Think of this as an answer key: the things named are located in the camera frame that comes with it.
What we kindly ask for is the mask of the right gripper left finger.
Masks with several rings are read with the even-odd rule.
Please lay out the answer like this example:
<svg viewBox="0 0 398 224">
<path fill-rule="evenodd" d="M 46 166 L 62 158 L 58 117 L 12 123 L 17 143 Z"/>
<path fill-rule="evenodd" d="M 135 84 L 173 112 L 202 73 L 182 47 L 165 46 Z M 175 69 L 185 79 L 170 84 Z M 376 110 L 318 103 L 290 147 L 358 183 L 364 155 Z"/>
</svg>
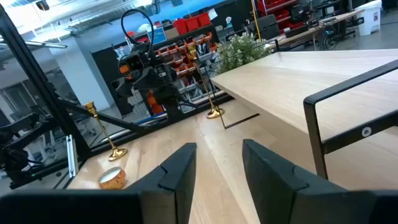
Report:
<svg viewBox="0 0 398 224">
<path fill-rule="evenodd" d="M 188 224 L 197 145 L 184 144 L 122 190 L 16 190 L 0 197 L 0 224 Z"/>
</svg>

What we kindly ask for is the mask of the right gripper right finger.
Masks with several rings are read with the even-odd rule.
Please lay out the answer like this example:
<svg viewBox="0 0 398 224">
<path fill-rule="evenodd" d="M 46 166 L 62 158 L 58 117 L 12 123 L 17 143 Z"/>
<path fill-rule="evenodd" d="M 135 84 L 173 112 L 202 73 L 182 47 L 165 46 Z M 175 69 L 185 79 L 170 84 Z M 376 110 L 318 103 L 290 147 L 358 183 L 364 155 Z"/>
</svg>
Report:
<svg viewBox="0 0 398 224">
<path fill-rule="evenodd" d="M 246 180 L 261 224 L 398 224 L 398 190 L 347 190 L 252 139 Z"/>
</svg>

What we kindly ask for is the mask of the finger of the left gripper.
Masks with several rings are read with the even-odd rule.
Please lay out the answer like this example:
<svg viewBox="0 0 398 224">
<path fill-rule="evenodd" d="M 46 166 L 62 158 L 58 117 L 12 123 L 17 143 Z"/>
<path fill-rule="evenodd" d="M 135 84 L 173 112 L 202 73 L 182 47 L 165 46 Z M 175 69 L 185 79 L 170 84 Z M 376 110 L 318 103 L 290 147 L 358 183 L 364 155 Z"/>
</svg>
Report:
<svg viewBox="0 0 398 224">
<path fill-rule="evenodd" d="M 133 87 L 135 90 L 147 90 L 155 87 L 155 75 L 142 75 L 136 82 L 134 82 Z"/>
<path fill-rule="evenodd" d="M 130 97 L 133 96 L 131 86 L 125 80 L 125 78 L 118 78 L 111 82 L 112 87 L 115 89 L 119 97 Z"/>
</svg>

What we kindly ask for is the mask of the white tealight candle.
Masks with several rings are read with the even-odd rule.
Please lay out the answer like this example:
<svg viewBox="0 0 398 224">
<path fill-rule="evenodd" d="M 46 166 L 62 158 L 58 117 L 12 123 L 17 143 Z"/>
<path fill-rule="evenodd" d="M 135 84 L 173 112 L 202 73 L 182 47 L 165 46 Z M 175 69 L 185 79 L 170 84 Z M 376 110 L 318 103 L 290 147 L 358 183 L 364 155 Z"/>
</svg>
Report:
<svg viewBox="0 0 398 224">
<path fill-rule="evenodd" d="M 100 176 L 98 183 L 101 189 L 122 189 L 126 184 L 126 173 L 121 167 L 113 167 Z"/>
</svg>

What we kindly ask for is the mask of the short brass candlestick holder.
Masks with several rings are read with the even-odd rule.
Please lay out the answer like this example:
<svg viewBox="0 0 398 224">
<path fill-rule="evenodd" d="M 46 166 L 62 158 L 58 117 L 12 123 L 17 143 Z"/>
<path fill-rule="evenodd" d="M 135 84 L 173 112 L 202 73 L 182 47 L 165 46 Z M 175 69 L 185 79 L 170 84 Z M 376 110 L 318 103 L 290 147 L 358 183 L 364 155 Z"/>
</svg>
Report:
<svg viewBox="0 0 398 224">
<path fill-rule="evenodd" d="M 98 122 L 102 132 L 104 133 L 104 135 L 106 136 L 106 139 L 109 141 L 109 143 L 111 145 L 112 154 L 108 157 L 108 161 L 113 162 L 113 161 L 116 161 L 116 160 L 122 158 L 124 155 L 126 155 L 127 149 L 118 148 L 117 146 L 114 145 L 112 139 L 110 138 L 109 134 L 107 133 L 106 129 L 104 128 L 104 126 L 102 125 L 102 123 L 98 117 L 98 113 L 97 113 L 96 107 L 94 105 L 94 102 L 91 101 L 89 103 L 86 103 L 86 104 L 84 104 L 84 107 L 90 114 L 93 115 L 94 119 Z"/>
</svg>

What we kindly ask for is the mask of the tall brass candlestick holder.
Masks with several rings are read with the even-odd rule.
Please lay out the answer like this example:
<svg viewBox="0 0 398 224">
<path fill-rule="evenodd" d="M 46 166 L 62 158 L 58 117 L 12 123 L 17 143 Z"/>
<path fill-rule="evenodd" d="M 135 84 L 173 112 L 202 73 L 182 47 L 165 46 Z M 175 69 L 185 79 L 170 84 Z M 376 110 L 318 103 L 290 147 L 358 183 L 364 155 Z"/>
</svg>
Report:
<svg viewBox="0 0 398 224">
<path fill-rule="evenodd" d="M 207 89 L 207 85 L 206 85 L 205 79 L 203 78 L 203 75 L 202 75 L 202 73 L 200 71 L 200 68 L 199 68 L 199 64 L 198 64 L 198 60 L 197 60 L 196 48 L 193 45 L 189 45 L 187 47 L 187 49 L 189 51 L 189 56 L 191 56 L 193 61 L 194 61 L 195 68 L 196 68 L 196 70 L 197 70 L 197 72 L 198 72 L 198 74 L 199 74 L 199 76 L 200 76 L 200 78 L 202 80 L 203 87 L 205 89 L 206 95 L 207 95 L 208 100 L 210 102 L 211 108 L 210 108 L 210 111 L 207 113 L 206 118 L 207 119 L 215 119 L 215 118 L 221 117 L 224 114 L 224 110 L 217 108 L 213 104 L 213 101 L 212 101 L 211 96 L 209 94 L 209 91 Z"/>
</svg>

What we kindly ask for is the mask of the parts shelving with orange bins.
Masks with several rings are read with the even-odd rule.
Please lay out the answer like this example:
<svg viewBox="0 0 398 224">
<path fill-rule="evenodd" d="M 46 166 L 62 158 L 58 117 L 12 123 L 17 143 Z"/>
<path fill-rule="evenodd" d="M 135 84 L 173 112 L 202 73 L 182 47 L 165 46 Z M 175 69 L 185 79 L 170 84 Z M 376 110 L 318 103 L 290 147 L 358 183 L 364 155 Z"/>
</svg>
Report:
<svg viewBox="0 0 398 224">
<path fill-rule="evenodd" d="M 201 59 L 206 60 L 215 53 L 218 36 L 208 16 L 200 14 L 173 22 L 170 20 L 157 21 L 150 24 L 148 28 L 147 31 L 140 33 L 123 29 L 124 42 L 111 45 L 92 54 L 122 116 L 167 115 L 158 105 L 150 102 L 152 99 L 150 93 L 137 91 L 131 87 L 133 96 L 119 97 L 112 87 L 112 81 L 124 78 L 118 70 L 120 58 L 133 51 L 144 52 L 147 58 L 146 62 L 164 59 L 165 63 L 177 73 L 174 85 L 179 89 L 183 99 L 196 104 L 195 100 L 204 95 L 202 81 L 192 57 L 189 56 L 187 47 L 193 45 L 196 48 L 198 64 Z M 196 108 L 182 107 L 183 113 L 194 110 Z"/>
</svg>

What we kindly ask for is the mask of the potted green white-flowered plant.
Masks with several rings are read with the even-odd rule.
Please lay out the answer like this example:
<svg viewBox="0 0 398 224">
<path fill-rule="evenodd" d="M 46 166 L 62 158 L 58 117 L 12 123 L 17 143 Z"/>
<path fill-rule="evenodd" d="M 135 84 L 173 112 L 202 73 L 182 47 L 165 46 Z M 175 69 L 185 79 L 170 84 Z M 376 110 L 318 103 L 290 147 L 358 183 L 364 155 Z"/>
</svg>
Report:
<svg viewBox="0 0 398 224">
<path fill-rule="evenodd" d="M 271 54 L 265 40 L 259 40 L 256 35 L 243 32 L 232 35 L 228 41 L 218 47 L 216 71 L 218 74 L 228 72 Z"/>
</svg>

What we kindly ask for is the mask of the wooden riser shelf black legs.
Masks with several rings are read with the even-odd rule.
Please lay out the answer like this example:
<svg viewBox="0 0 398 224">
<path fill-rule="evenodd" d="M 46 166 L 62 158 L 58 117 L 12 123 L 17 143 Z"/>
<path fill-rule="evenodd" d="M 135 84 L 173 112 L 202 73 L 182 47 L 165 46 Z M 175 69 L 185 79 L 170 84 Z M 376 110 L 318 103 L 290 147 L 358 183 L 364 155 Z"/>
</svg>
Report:
<svg viewBox="0 0 398 224">
<path fill-rule="evenodd" d="M 214 77 L 216 86 L 262 116 L 280 144 L 275 151 L 315 170 L 304 99 L 398 59 L 398 49 L 279 52 Z M 398 109 L 398 71 L 317 104 L 320 134 L 329 138 Z M 357 175 L 396 180 L 398 127 L 374 133 L 327 155 L 334 180 Z"/>
</svg>

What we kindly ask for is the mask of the long wooden workbench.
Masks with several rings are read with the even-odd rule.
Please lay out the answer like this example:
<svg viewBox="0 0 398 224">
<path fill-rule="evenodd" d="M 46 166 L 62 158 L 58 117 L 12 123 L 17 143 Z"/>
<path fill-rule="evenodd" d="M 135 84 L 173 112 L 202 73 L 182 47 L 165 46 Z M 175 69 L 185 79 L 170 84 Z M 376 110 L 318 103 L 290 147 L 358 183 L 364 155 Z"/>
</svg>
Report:
<svg viewBox="0 0 398 224">
<path fill-rule="evenodd" d="M 280 35 L 280 36 L 275 37 L 275 38 L 273 38 L 271 40 L 268 40 L 265 43 L 265 46 L 267 48 L 269 48 L 269 49 L 273 49 L 273 48 L 276 48 L 277 46 L 280 46 L 280 45 L 284 45 L 284 44 L 289 44 L 291 42 L 295 42 L 295 41 L 297 41 L 299 39 L 303 39 L 303 38 L 305 38 L 307 36 L 314 35 L 315 33 L 321 31 L 321 29 L 324 29 L 327 26 L 331 26 L 333 24 L 339 23 L 341 21 L 344 21 L 346 19 L 354 17 L 354 16 L 356 16 L 359 13 L 362 13 L 362 12 L 364 12 L 364 9 L 359 10 L 359 11 L 348 12 L 348 13 L 341 14 L 341 15 L 338 15 L 338 16 L 334 16 L 333 19 L 330 22 L 327 22 L 327 23 L 325 23 L 326 19 L 321 19 L 319 21 L 319 25 L 317 25 L 315 27 L 311 27 L 308 30 L 306 30 L 305 32 L 302 32 L 300 34 L 294 35 L 292 37 L 286 37 L 285 35 Z"/>
</svg>

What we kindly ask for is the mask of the white trash bin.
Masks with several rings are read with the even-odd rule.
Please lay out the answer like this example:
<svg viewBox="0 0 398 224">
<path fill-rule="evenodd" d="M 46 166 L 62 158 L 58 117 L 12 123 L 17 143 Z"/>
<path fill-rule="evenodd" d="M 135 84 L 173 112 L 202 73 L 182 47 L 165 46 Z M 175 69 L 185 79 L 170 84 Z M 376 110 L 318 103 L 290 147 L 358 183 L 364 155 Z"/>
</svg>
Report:
<svg viewBox="0 0 398 224">
<path fill-rule="evenodd" d="M 364 22 L 358 26 L 360 36 L 380 30 L 381 8 L 381 0 L 373 0 L 355 8 L 355 11 L 359 11 L 358 16 L 364 19 Z"/>
</svg>

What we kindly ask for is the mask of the silver aluminium bracket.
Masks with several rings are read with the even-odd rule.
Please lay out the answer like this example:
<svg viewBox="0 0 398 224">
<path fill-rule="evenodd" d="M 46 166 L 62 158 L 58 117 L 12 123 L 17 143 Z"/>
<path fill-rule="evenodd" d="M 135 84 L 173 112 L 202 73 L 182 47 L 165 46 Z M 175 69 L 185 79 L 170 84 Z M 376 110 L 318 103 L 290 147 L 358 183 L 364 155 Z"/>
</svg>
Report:
<svg viewBox="0 0 398 224">
<path fill-rule="evenodd" d="M 68 159 L 68 174 L 70 178 L 77 175 L 78 168 L 78 155 L 76 152 L 76 145 L 73 136 L 70 134 L 66 136 L 66 146 L 67 146 L 67 159 Z"/>
</svg>

